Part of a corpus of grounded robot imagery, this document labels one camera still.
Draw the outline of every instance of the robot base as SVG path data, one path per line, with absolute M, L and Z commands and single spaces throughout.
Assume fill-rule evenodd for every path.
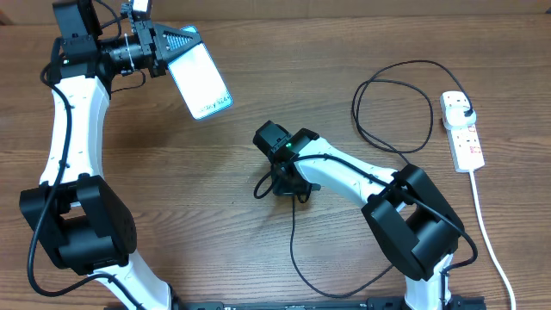
M 176 310 L 411 310 L 404 297 L 373 297 L 363 301 L 305 301 L 225 305 L 221 302 L 192 302 L 174 305 Z M 126 310 L 125 307 L 105 310 Z M 453 295 L 446 310 L 486 310 L 484 297 Z

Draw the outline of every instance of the wood grain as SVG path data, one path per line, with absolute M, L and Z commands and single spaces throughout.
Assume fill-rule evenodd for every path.
M 218 21 L 368 16 L 544 14 L 551 0 L 151 0 L 154 21 Z M 55 24 L 54 0 L 3 0 L 15 25 Z M 105 0 L 119 12 L 124 0 Z M 94 3 L 102 22 L 113 16 Z
M 251 143 L 272 120 L 306 127 L 334 146 L 380 166 L 397 156 L 368 146 L 352 127 L 356 86 L 385 65 L 433 59 L 461 80 L 479 115 L 486 167 L 477 172 L 486 227 L 520 309 L 548 309 L 551 297 L 551 19 L 546 15 L 380 17 L 197 22 L 234 98 L 227 111 L 194 121 L 169 77 L 113 96 L 105 122 L 103 167 L 133 212 L 139 251 L 186 301 L 321 301 L 295 274 L 288 254 L 288 198 L 258 201 L 252 189 L 268 169 Z M 117 300 L 99 284 L 67 296 L 38 296 L 27 283 L 31 230 L 19 192 L 37 185 L 50 146 L 53 105 L 38 74 L 56 27 L 0 27 L 0 308 L 97 309 Z M 429 65 L 384 75 L 417 85 L 432 98 L 435 130 L 409 159 L 426 169 L 461 216 L 480 250 L 452 273 L 454 294 L 483 295 L 507 309 L 505 288 L 482 242 L 468 177 L 454 172 L 437 98 L 455 89 Z M 117 78 L 114 87 L 137 83 Z M 429 123 L 419 94 L 396 85 L 368 91 L 362 123 L 397 147 L 419 145 Z M 388 262 L 359 210 L 324 189 L 300 205 L 296 257 L 320 289 L 339 293 L 377 275 Z M 461 242 L 456 260 L 469 255 Z M 77 280 L 39 249 L 36 274 L 48 289 Z M 391 271 L 355 296 L 401 295 Z

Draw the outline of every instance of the black bracket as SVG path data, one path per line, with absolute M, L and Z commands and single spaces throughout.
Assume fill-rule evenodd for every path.
M 410 310 L 404 297 L 372 297 L 366 301 L 366 310 Z M 445 310 L 486 310 L 484 297 L 462 298 L 453 295 Z
M 143 62 L 152 78 L 165 75 L 170 62 L 202 43 L 198 33 L 153 24 L 151 20 L 130 22 L 143 58 L 135 62 Z
M 406 188 L 409 195 L 460 229 L 464 229 L 463 223 L 422 169 L 409 164 L 393 176 L 393 187 L 370 196 L 362 213 L 388 260 L 407 277 L 426 281 L 432 277 L 434 266 L 457 250 L 460 235 L 422 208 L 403 220 L 396 208 L 402 202 L 412 204 L 412 201 L 404 201 L 396 191 Z
M 311 190 L 321 189 L 321 185 L 309 183 L 303 179 L 294 165 L 282 166 L 298 158 L 300 150 L 310 141 L 318 138 L 317 133 L 306 128 L 291 135 L 285 128 L 272 121 L 267 121 L 257 130 L 252 143 L 268 157 L 274 166 L 271 175 L 274 195 L 307 195 Z
M 33 230 L 50 190 L 44 183 L 21 192 L 19 208 Z M 64 219 L 61 214 L 68 214 L 73 202 L 80 202 L 85 215 Z M 71 268 L 80 276 L 126 265 L 137 245 L 130 211 L 100 176 L 81 176 L 58 187 L 39 241 L 56 267 Z

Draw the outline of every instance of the electrical cord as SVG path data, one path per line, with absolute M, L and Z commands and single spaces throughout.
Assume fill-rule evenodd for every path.
M 289 164 L 289 163 L 285 163 L 283 165 L 280 165 L 278 166 L 277 169 L 280 169 L 281 167 L 283 167 L 284 165 L 286 164 Z M 255 186 L 255 189 L 253 191 L 253 196 L 256 198 L 256 199 L 263 199 L 267 194 L 269 194 L 269 192 L 272 191 L 272 189 L 274 188 L 274 185 L 276 184 L 276 181 L 272 181 L 271 185 L 268 187 L 268 189 L 266 189 L 262 194 L 258 194 L 258 190 L 260 189 L 260 187 L 262 186 L 262 184 L 273 174 L 274 175 L 274 178 L 278 178 L 278 176 L 275 174 L 275 171 L 276 171 L 276 168 L 274 165 L 271 165 L 270 166 L 270 169 L 269 169 L 269 172 L 266 173 L 257 183 L 257 185 Z M 302 273 L 300 272 L 300 269 L 298 267 L 298 265 L 296 264 L 295 260 L 294 260 L 294 251 L 293 251 L 293 242 L 294 242 L 294 229 L 295 229 L 295 225 L 296 225 L 296 220 L 295 220 L 295 213 L 296 213 L 296 207 L 295 207 L 295 204 L 294 204 L 294 197 L 296 196 L 297 197 L 297 200 L 300 202 L 300 203 L 306 203 L 308 201 L 308 199 L 310 198 L 310 194 L 312 193 L 312 185 L 309 186 L 308 190 L 306 191 L 306 195 L 305 195 L 305 198 L 302 199 L 300 197 L 300 195 L 298 194 L 295 194 L 293 195 L 293 229 L 291 231 L 291 240 L 290 240 L 290 243 L 289 243 L 289 252 L 290 252 L 290 255 L 291 255 L 291 262 L 293 263 L 293 267 L 294 267 L 294 270 L 296 271 L 297 275 L 299 275 L 300 279 L 309 287 L 311 288 L 313 291 L 315 291 L 316 293 L 324 296 L 324 297 L 329 297 L 329 298 L 336 298 L 336 299 L 340 299 L 340 298 L 348 298 L 348 297 L 351 297 L 352 295 L 355 295 L 361 291 L 363 291 L 366 287 L 368 287 L 369 285 L 373 284 L 375 281 L 381 279 L 388 271 L 390 271 L 394 266 L 393 265 L 390 265 L 388 266 L 385 270 L 383 270 L 379 275 L 377 275 L 376 277 L 374 277 L 373 279 L 369 280 L 367 283 L 363 284 L 360 288 L 357 288 L 355 290 L 352 290 L 348 293 L 344 293 L 344 294 L 330 294 L 330 293 L 326 293 L 316 287 L 314 287 L 303 275 Z
M 141 84 L 140 84 L 140 85 L 130 86 L 130 87 L 123 87 L 123 88 L 118 89 L 118 90 L 113 90 L 113 91 L 111 91 L 111 94 L 114 94 L 115 92 L 121 91 L 121 90 L 132 90 L 132 89 L 137 89 L 137 88 L 139 88 L 139 87 L 144 86 L 144 84 L 145 84 L 145 73 L 144 73 L 142 70 L 140 70 L 140 69 L 138 69 L 138 70 L 136 70 L 136 71 L 139 71 L 139 73 L 141 73 L 142 80 L 141 80 Z
M 329 297 L 329 298 L 347 298 L 347 297 L 351 297 L 352 295 L 355 295 L 361 291 L 363 291 L 366 287 L 368 287 L 369 285 L 371 285 L 372 283 L 374 283 L 375 281 L 381 279 L 388 271 L 390 271 L 394 266 L 393 265 L 390 265 L 388 266 L 385 270 L 383 270 L 378 276 L 374 277 L 373 279 L 369 280 L 369 282 L 363 284 L 360 288 L 357 288 L 353 291 L 350 291 L 348 293 L 345 293 L 345 294 L 329 294 L 329 293 L 326 293 L 326 292 L 323 292 L 321 290 L 319 290 L 318 288 L 314 287 L 303 275 L 302 273 L 300 272 L 299 270 L 299 267 L 297 266 L 296 262 L 294 261 L 294 254 L 293 254 L 293 240 L 294 240 L 294 227 L 295 227 L 295 223 L 296 223 L 296 219 L 295 219 L 295 213 L 296 213 L 296 206 L 294 204 L 294 196 L 293 196 L 293 230 L 291 231 L 291 242 L 289 243 L 289 251 L 291 253 L 291 262 L 293 262 L 293 266 L 294 266 L 294 270 L 296 270 L 296 273 L 299 275 L 300 279 L 308 286 L 310 287 L 311 289 L 313 289 L 316 293 L 320 294 L 320 295 L 323 295 L 325 297 Z
M 97 3 L 103 5 L 105 7 L 105 9 L 108 9 L 109 12 L 111 12 L 111 14 L 114 17 L 114 20 L 112 20 L 110 22 L 107 22 L 104 25 L 102 25 L 102 29 L 106 28 L 109 25 L 112 25 L 115 22 L 117 23 L 117 28 L 118 28 L 118 32 L 117 32 L 116 36 L 114 36 L 112 38 L 105 39 L 105 40 L 100 40 L 100 43 L 109 43 L 109 42 L 114 42 L 114 41 L 118 40 L 121 37 L 121 34 L 122 34 L 121 20 L 124 19 L 124 18 L 117 16 L 115 11 L 113 9 L 111 9 L 111 7 L 108 6 L 104 1 L 102 1 L 102 0 L 95 0 L 95 1 Z
M 125 15 L 125 16 L 116 17 L 115 19 L 112 19 L 111 21 L 104 23 L 104 24 L 102 25 L 102 29 L 105 29 L 105 28 L 107 28 L 107 27 L 113 25 L 114 23 L 120 22 L 120 21 L 125 20 L 125 19 L 127 19 L 127 18 L 128 18 L 128 16 L 126 16 L 126 15 Z
M 417 151 L 420 151 L 421 149 L 423 149 L 426 144 L 429 142 L 429 139 L 430 139 L 430 136 L 432 135 L 432 128 L 433 128 L 433 125 L 434 125 L 434 113 L 433 113 L 433 109 L 432 109 L 432 103 L 430 102 L 430 98 L 421 90 L 419 89 L 418 87 L 414 86 L 414 85 L 411 85 L 409 83 L 405 83 L 405 82 L 401 82 L 401 81 L 394 81 L 394 80 L 389 80 L 389 79 L 380 79 L 380 78 L 377 78 L 379 76 L 379 74 L 381 74 L 382 72 L 388 70 L 388 69 L 391 69 L 391 68 L 394 68 L 395 66 L 399 66 L 399 65 L 407 65 L 407 64 L 413 64 L 413 63 L 427 63 L 427 64 L 433 64 L 433 65 L 437 65 L 439 66 L 440 68 L 442 68 L 444 71 L 446 71 L 450 76 L 451 78 L 454 80 L 454 82 L 457 84 L 457 86 L 459 87 L 459 89 L 465 94 L 465 97 L 467 98 L 467 101 L 469 103 L 469 106 L 470 106 L 470 109 L 468 111 L 465 112 L 465 115 L 471 115 L 473 113 L 473 104 L 471 102 L 471 99 L 469 98 L 467 92 L 463 89 L 463 86 L 461 85 L 461 83 L 459 83 L 459 81 L 457 80 L 457 78 L 454 76 L 454 74 L 448 69 L 446 68 L 445 66 L 443 65 L 440 65 L 438 64 L 436 61 L 432 61 L 432 60 L 409 60 L 409 61 L 404 61 L 404 62 L 400 62 L 398 64 L 394 64 L 394 65 L 389 65 L 387 67 L 384 67 L 380 70 L 378 70 L 370 79 L 368 79 L 367 81 L 361 83 L 358 88 L 356 89 L 356 93 L 354 93 L 354 97 L 352 99 L 352 107 L 351 107 L 351 113 L 352 113 L 352 118 L 354 119 L 354 122 L 356 124 L 356 128 L 358 130 L 358 133 L 360 133 L 360 135 L 362 136 L 362 138 L 364 140 L 366 140 L 370 145 L 374 146 L 375 148 L 379 149 L 379 150 L 382 150 L 384 152 L 391 152 L 391 153 L 396 153 L 398 154 L 400 157 L 402 157 L 402 159 L 404 159 L 404 161 L 406 163 L 410 163 L 409 160 L 407 160 L 406 156 L 404 156 L 404 154 L 407 154 L 407 153 L 413 153 L 413 152 L 417 152 Z M 413 150 L 404 150 L 404 151 L 401 151 L 401 150 L 398 150 L 396 149 L 395 147 L 391 146 L 389 143 L 383 141 L 382 139 L 379 139 L 377 138 L 376 136 L 374 136 L 373 134 L 371 134 L 370 132 L 368 132 L 362 125 L 360 125 L 360 119 L 359 119 L 359 114 L 360 114 L 360 103 L 362 102 L 362 99 L 363 99 L 363 94 L 365 93 L 366 89 L 369 87 L 369 85 L 371 83 L 375 83 L 375 82 L 379 82 L 379 83 L 392 83 L 392 84 L 399 84 L 399 85 L 403 85 L 403 86 L 406 86 L 406 87 L 409 87 L 415 91 L 417 91 L 419 94 L 423 95 L 424 99 L 427 101 L 427 103 L 429 104 L 429 110 L 430 110 L 430 125 L 429 125 L 429 132 L 427 134 L 427 137 L 425 138 L 423 144 L 420 146 L 420 147 L 417 147 Z M 380 146 L 376 143 L 374 143 L 374 141 L 372 140 L 375 140 L 377 142 L 379 142 L 380 144 L 386 146 Z
M 133 305 L 136 306 L 137 309 L 143 309 L 141 304 L 136 301 L 135 298 L 128 292 L 128 290 L 124 287 L 124 285 L 115 277 L 116 275 L 108 275 L 108 274 L 94 274 L 91 276 L 88 276 L 87 278 L 76 282 L 72 284 L 71 286 L 67 288 L 63 288 L 59 291 L 46 291 L 45 289 L 41 288 L 40 285 L 37 283 L 36 279 L 34 278 L 34 256 L 36 253 L 36 246 L 38 244 L 38 240 L 40 237 L 40 233 L 42 231 L 42 227 L 44 226 L 44 219 L 46 218 L 47 212 L 50 211 L 50 208 L 52 207 L 53 201 L 55 199 L 55 193 L 56 190 L 61 183 L 61 179 L 63 178 L 63 174 L 65 172 L 65 168 L 67 166 L 67 156 L 69 153 L 69 144 L 71 142 L 71 129 L 72 129 L 72 115 L 71 115 L 71 105 L 69 104 L 69 100 L 65 96 L 65 94 L 59 90 L 57 86 L 54 84 L 49 83 L 46 79 L 46 75 L 48 74 L 52 63 L 55 63 L 57 61 L 60 61 L 64 54 L 59 53 L 60 48 L 60 42 L 61 38 L 56 38 L 56 40 L 53 43 L 53 49 L 52 49 L 52 55 L 51 55 L 51 62 L 42 69 L 42 72 L 40 73 L 40 81 L 51 88 L 53 91 L 58 94 L 58 96 L 63 100 L 63 104 L 65 105 L 65 112 L 66 112 L 66 119 L 67 119 L 67 126 L 65 130 L 65 142 L 63 144 L 63 151 L 61 153 L 61 159 L 59 161 L 59 171 L 58 175 L 55 178 L 55 181 L 53 182 L 53 186 L 50 188 L 50 192 L 46 198 L 46 202 L 44 204 L 44 208 L 40 212 L 39 219 L 36 222 L 36 227 L 34 228 L 33 237 L 31 238 L 31 243 L 28 249 L 28 259 L 27 259 L 27 277 L 28 282 L 31 285 L 31 287 L 34 289 L 34 291 L 40 295 L 44 295 L 46 297 L 57 297 L 61 295 L 65 295 L 77 288 L 82 287 L 84 284 L 91 282 L 95 279 L 99 278 L 105 278 L 108 279 L 108 282 L 112 282 L 116 285 L 116 287 L 128 298 L 130 302 L 132 302 Z
M 496 269 L 498 270 L 499 275 L 501 276 L 501 279 L 503 280 L 503 283 L 505 284 L 505 287 L 507 288 L 507 292 L 509 293 L 509 299 L 511 300 L 511 310 L 517 309 L 517 301 L 515 300 L 515 293 L 513 292 L 513 287 L 509 283 L 509 279 L 507 279 L 507 275 L 501 268 L 501 265 L 498 262 L 498 258 L 496 257 L 496 254 L 493 252 L 492 244 L 490 243 L 490 239 L 488 238 L 488 234 L 486 233 L 486 227 L 484 226 L 484 220 L 482 219 L 482 211 L 480 211 L 480 202 L 479 202 L 479 192 L 476 188 L 476 180 L 474 179 L 474 171 L 469 171 L 468 175 L 471 179 L 471 187 L 473 188 L 473 198 L 474 198 L 474 208 L 476 210 L 476 217 L 479 220 L 479 226 L 480 231 L 482 232 L 482 237 L 484 239 L 484 243 L 486 244 L 486 247 L 488 248 L 488 252 L 490 253 L 490 257 L 492 258 L 493 264 L 496 266 Z

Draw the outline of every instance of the black cable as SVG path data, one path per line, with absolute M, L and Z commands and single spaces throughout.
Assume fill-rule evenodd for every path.
M 59 53 L 59 43 L 60 38 L 57 38 L 56 41 L 54 41 L 53 44 L 53 50 L 52 50 L 52 59 L 54 59 L 54 55 Z M 63 57 L 63 53 L 58 56 L 58 59 L 55 61 L 60 61 L 60 59 Z M 46 297 L 57 297 L 61 295 L 65 295 L 72 290 L 75 290 L 77 288 L 82 287 L 84 284 L 93 281 L 95 279 L 99 278 L 106 278 L 109 282 L 112 282 L 116 285 L 116 287 L 128 298 L 130 302 L 137 308 L 137 309 L 143 309 L 141 304 L 136 301 L 135 298 L 128 292 L 128 290 L 124 287 L 124 285 L 115 277 L 115 275 L 107 275 L 107 274 L 95 274 L 88 276 L 87 278 L 76 282 L 72 284 L 71 286 L 67 288 L 63 288 L 59 291 L 46 291 L 45 289 L 41 288 L 40 285 L 36 282 L 36 279 L 34 278 L 34 255 L 36 253 L 36 246 L 38 244 L 38 239 L 40 237 L 40 232 L 42 230 L 44 219 L 46 218 L 46 213 L 49 212 L 49 208 L 53 204 L 53 200 L 55 197 L 55 192 L 57 190 L 57 187 L 61 183 L 61 179 L 63 177 L 63 174 L 65 172 L 65 167 L 67 166 L 67 156 L 69 153 L 69 144 L 71 142 L 71 129 L 72 129 L 72 115 L 71 115 L 71 105 L 69 104 L 69 100 L 67 100 L 67 97 L 65 94 L 58 89 L 53 84 L 48 83 L 46 80 L 46 75 L 49 72 L 50 68 L 52 66 L 52 62 L 50 62 L 48 65 L 44 67 L 42 72 L 40 73 L 40 81 L 51 88 L 53 91 L 55 91 L 58 96 L 63 100 L 63 104 L 65 105 L 65 112 L 66 112 L 66 118 L 67 118 L 67 127 L 65 130 L 65 142 L 63 144 L 63 151 L 61 152 L 61 159 L 59 161 L 59 171 L 58 175 L 55 178 L 55 181 L 53 182 L 53 186 L 50 188 L 50 192 L 46 198 L 46 202 L 44 204 L 44 208 L 40 212 L 40 216 L 38 221 L 36 222 L 36 227 L 34 228 L 33 237 L 31 238 L 31 243 L 28 249 L 28 259 L 27 259 L 27 277 L 28 282 L 31 285 L 31 287 L 34 289 L 34 291 L 40 295 L 44 295 Z
M 107 27 L 113 25 L 114 23 L 120 22 L 120 21 L 122 21 L 122 20 L 124 20 L 124 19 L 127 19 L 127 18 L 128 18 L 128 16 L 127 16 L 127 15 L 124 15 L 124 16 L 119 16 L 119 17 L 117 17 L 117 18 L 115 18 L 115 19 L 112 19 L 112 20 L 110 20 L 109 22 L 104 23 L 104 24 L 102 25 L 102 29 L 105 29 L 105 28 L 107 28 Z
M 141 81 L 140 85 L 131 86 L 131 87 L 123 87 L 123 88 L 118 89 L 118 90 L 113 90 L 113 91 L 111 91 L 111 94 L 114 94 L 115 92 L 121 91 L 121 90 L 132 90 L 132 89 L 137 89 L 139 87 L 144 86 L 144 84 L 145 84 L 145 73 L 142 70 L 136 70 L 136 71 L 139 71 L 139 73 L 141 73 L 142 81 Z
M 383 270 L 378 276 L 374 277 L 373 279 L 369 280 L 369 282 L 363 284 L 360 288 L 357 288 L 351 292 L 345 293 L 345 294 L 328 294 L 326 292 L 323 292 L 319 290 L 318 288 L 314 287 L 300 272 L 299 267 L 297 266 L 296 262 L 294 261 L 294 254 L 293 254 L 293 240 L 294 240 L 294 227 L 295 227 L 295 211 L 296 206 L 294 204 L 294 196 L 293 196 L 293 229 L 291 231 L 291 242 L 289 244 L 289 251 L 291 252 L 291 262 L 293 262 L 294 269 L 296 270 L 296 273 L 299 275 L 300 279 L 311 289 L 313 289 L 316 293 L 323 295 L 325 297 L 329 298 L 347 298 L 351 297 L 352 295 L 355 295 L 362 290 L 364 290 L 366 287 L 374 283 L 375 281 L 381 279 L 388 271 L 390 271 L 394 266 L 390 265 L 385 270 Z
M 111 12 L 111 14 L 112 14 L 113 17 L 114 17 L 114 20 L 113 20 L 113 21 L 107 22 L 105 25 L 109 26 L 109 25 L 111 25 L 111 24 L 113 24 L 113 23 L 116 22 L 116 23 L 117 23 L 117 28 L 118 28 L 118 33 L 117 33 L 116 36 L 114 36 L 114 37 L 112 37 L 112 38 L 105 39 L 105 40 L 100 40 L 100 43 L 109 43 L 109 42 L 114 42 L 114 41 L 118 40 L 118 39 L 121 37 L 121 34 L 122 34 L 122 26 L 121 26 L 121 19 L 122 19 L 122 18 L 120 18 L 119 16 L 117 16 L 117 14 L 115 13 L 115 11 L 114 11 L 113 9 L 111 9 L 111 7 L 108 6 L 104 1 L 102 1 L 102 0 L 95 0 L 95 1 L 96 1 L 97 3 L 103 5 L 103 6 L 105 7 L 105 9 L 108 9 L 109 12 Z
M 352 118 L 354 119 L 354 122 L 356 124 L 356 128 L 358 130 L 358 132 L 360 133 L 360 135 L 362 136 L 362 138 L 364 140 L 366 140 L 370 145 L 376 147 L 377 149 L 379 150 L 382 150 L 384 152 L 392 152 L 392 153 L 396 153 L 398 155 L 400 155 L 402 157 L 402 159 L 404 159 L 404 161 L 406 161 L 408 164 L 409 164 L 409 161 L 407 160 L 407 158 L 404 156 L 404 154 L 407 154 L 407 153 L 413 153 L 413 152 L 417 152 L 417 151 L 420 151 L 421 149 L 423 149 L 426 144 L 429 142 L 429 139 L 430 139 L 430 136 L 432 134 L 432 128 L 433 128 L 433 125 L 434 125 L 434 113 L 433 113 L 433 110 L 432 110 L 432 103 L 430 102 L 430 98 L 419 88 L 417 88 L 416 86 L 414 85 L 411 85 L 409 83 L 405 83 L 405 82 L 401 82 L 401 81 L 394 81 L 394 80 L 389 80 L 389 79 L 377 79 L 377 77 L 379 76 L 379 74 L 381 74 L 382 72 L 388 70 L 388 69 L 391 69 L 391 68 L 394 68 L 395 66 L 398 66 L 398 65 L 406 65 L 406 64 L 413 64 L 413 63 L 427 63 L 427 64 L 433 64 L 433 65 L 437 65 L 439 66 L 440 68 L 442 68 L 443 70 L 445 70 L 450 76 L 451 78 L 454 80 L 454 82 L 457 84 L 457 86 L 459 87 L 459 89 L 465 94 L 465 97 L 467 98 L 467 101 L 469 103 L 469 107 L 470 109 L 468 111 L 465 112 L 465 115 L 466 116 L 469 116 L 473 113 L 473 104 L 471 103 L 471 99 L 468 97 L 468 94 L 467 92 L 463 89 L 463 86 L 461 86 L 461 83 L 459 83 L 459 81 L 457 80 L 457 78 L 453 75 L 453 73 L 448 70 L 448 68 L 446 68 L 445 66 L 443 65 L 440 65 L 438 64 L 436 61 L 432 61 L 432 60 L 410 60 L 410 61 L 404 61 L 404 62 L 400 62 L 398 64 L 394 64 L 394 65 L 389 65 L 385 68 L 382 68 L 380 70 L 378 70 L 369 80 L 361 83 L 358 88 L 356 89 L 356 93 L 354 94 L 354 97 L 352 99 L 352 107 L 351 107 L 351 112 L 352 112 Z M 416 90 L 418 93 L 420 93 L 421 95 L 423 95 L 424 99 L 427 101 L 427 103 L 429 104 L 429 110 L 430 110 L 430 125 L 429 125 L 429 132 L 427 134 L 427 137 L 426 139 L 424 140 L 423 144 L 420 146 L 420 147 L 417 147 L 413 150 L 405 150 L 405 151 L 401 151 L 401 150 L 397 150 L 396 148 L 394 148 L 393 146 L 391 146 L 390 144 L 388 144 L 387 142 L 383 141 L 382 139 L 379 139 L 377 137 L 375 137 L 373 134 L 369 133 L 364 127 L 362 127 L 362 125 L 360 125 L 360 120 L 359 120 L 359 114 L 360 114 L 360 103 L 362 102 L 362 99 L 363 99 L 363 94 L 365 93 L 366 89 L 368 88 L 368 86 L 373 83 L 373 82 L 382 82 L 382 83 L 393 83 L 393 84 L 399 84 L 399 85 L 403 85 L 403 86 L 406 86 L 406 87 L 409 87 L 413 90 Z M 383 146 L 379 146 L 377 145 L 376 143 L 374 143 L 371 139 L 383 144 L 384 146 L 386 147 L 383 147 Z
M 275 176 L 275 180 L 272 180 L 272 184 L 268 187 L 268 189 L 266 189 L 261 195 L 258 194 L 258 190 L 260 189 L 260 186 L 262 186 L 262 184 L 271 176 L 271 175 L 274 175 Z M 278 178 L 278 176 L 275 174 L 275 167 L 274 165 L 271 165 L 270 166 L 270 169 L 269 169 L 269 172 L 266 173 L 257 183 L 257 185 L 255 186 L 255 189 L 253 191 L 253 195 L 255 198 L 257 199 L 262 199 L 264 198 L 267 194 L 269 194 L 269 192 L 274 188 L 274 185 L 276 184 L 276 179 Z M 308 187 L 308 190 L 306 191 L 306 194 L 305 194 L 305 197 L 304 199 L 301 199 L 300 198 L 300 195 L 296 195 L 297 197 L 297 200 L 300 202 L 300 203 L 306 203 L 308 201 L 308 199 L 310 199 L 310 194 L 312 193 L 312 185 L 310 184 L 310 186 Z M 294 241 L 294 227 L 295 227 L 295 205 L 294 205 L 294 195 L 293 195 L 293 230 L 291 232 L 291 241 L 290 241 L 290 246 L 289 246 L 289 250 L 290 250 L 290 254 L 291 254 L 291 262 L 293 262 L 293 266 L 294 266 L 294 269 L 296 270 L 296 273 L 299 275 L 300 279 L 308 286 L 310 287 L 311 289 L 313 289 L 316 293 L 320 294 L 320 295 L 323 295 L 325 297 L 329 297 L 329 298 L 347 298 L 347 297 L 350 297 L 352 295 L 355 295 L 357 294 L 358 292 L 364 290 L 366 287 L 368 287 L 369 285 L 371 285 L 372 283 L 374 283 L 375 281 L 379 280 L 380 278 L 382 278 L 390 269 L 393 268 L 392 265 L 388 266 L 385 270 L 383 270 L 378 276 L 374 277 L 373 279 L 369 280 L 367 283 L 363 284 L 360 288 L 357 288 L 353 291 L 350 291 L 348 293 L 345 293 L 345 294 L 329 294 L 329 293 L 326 293 L 326 292 L 323 292 L 321 290 L 319 290 L 318 288 L 314 287 L 303 275 L 302 273 L 300 272 L 299 270 L 299 267 L 297 266 L 296 262 L 294 261 L 294 253 L 293 253 L 293 241 Z
M 329 155 L 329 154 L 319 154 L 319 155 L 307 155 L 307 156 L 303 156 L 303 157 L 299 157 L 299 158 L 296 158 L 294 160 L 292 160 L 290 162 L 290 164 L 292 163 L 295 163 L 297 161 L 301 161 L 301 160 L 308 160 L 308 159 L 314 159 L 314 158 L 323 158 L 323 159 L 330 159 L 330 160 L 334 160 L 334 161 L 337 161 L 341 164 L 344 164 L 345 166 L 351 168 L 353 171 L 359 173 L 360 175 L 366 177 L 367 179 L 375 182 L 375 183 L 378 183 L 379 185 L 382 185 L 384 186 L 385 188 L 388 188 L 390 189 L 391 188 L 391 184 L 389 183 L 386 183 L 382 180 L 380 180 L 379 178 L 377 178 L 376 176 L 374 175 L 371 175 L 367 172 L 365 172 L 364 170 L 361 170 L 360 168 L 354 166 L 353 164 L 347 162 L 346 160 L 344 159 L 341 159 L 341 158 L 338 158 L 338 157 L 334 157 L 332 155 Z M 413 202 L 415 204 L 417 204 L 420 208 L 423 208 L 425 211 L 429 212 L 430 214 L 432 214 L 433 216 L 437 217 L 439 220 L 443 220 L 446 224 L 448 224 L 450 227 L 452 227 L 454 230 L 456 230 L 467 242 L 468 244 L 471 246 L 471 250 L 473 251 L 473 255 L 467 259 L 467 260 L 464 260 L 462 262 L 459 262 L 459 263 L 454 263 L 454 264 L 451 264 L 450 266 L 444 268 L 441 272 L 441 275 L 442 275 L 442 282 L 441 282 L 441 288 L 442 288 L 442 294 L 441 294 L 441 301 L 442 301 L 442 306 L 443 306 L 443 309 L 445 308 L 445 304 L 446 304 L 446 299 L 445 299 L 445 281 L 446 281 L 446 276 L 448 276 L 449 272 L 451 270 L 454 270 L 454 269 L 457 269 L 457 268 L 460 268 L 460 267 L 464 267 L 464 266 L 467 266 L 469 264 L 472 264 L 474 263 L 474 261 L 476 261 L 476 258 L 478 257 L 478 249 L 476 248 L 476 244 L 474 243 L 473 239 L 471 239 L 471 237 L 462 229 L 460 229 L 458 226 L 456 226 L 452 221 L 448 220 L 448 218 L 446 218 L 445 216 L 443 216 L 442 214 L 438 213 L 435 209 L 427 206 L 426 204 L 424 204 L 423 202 L 421 202 L 419 199 L 407 194 L 403 189 L 394 189 L 394 191 L 398 194 L 398 195 L 401 195 L 402 198 L 404 200 L 407 200 L 407 201 L 410 201 L 410 202 Z

